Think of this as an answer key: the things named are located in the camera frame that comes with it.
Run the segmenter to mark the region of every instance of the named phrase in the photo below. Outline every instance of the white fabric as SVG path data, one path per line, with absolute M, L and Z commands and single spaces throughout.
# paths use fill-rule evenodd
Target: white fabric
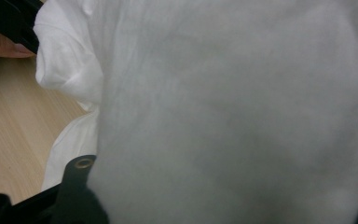
M 112 223 L 356 218 L 358 1 L 49 0 L 35 31 L 38 80 L 101 103 Z

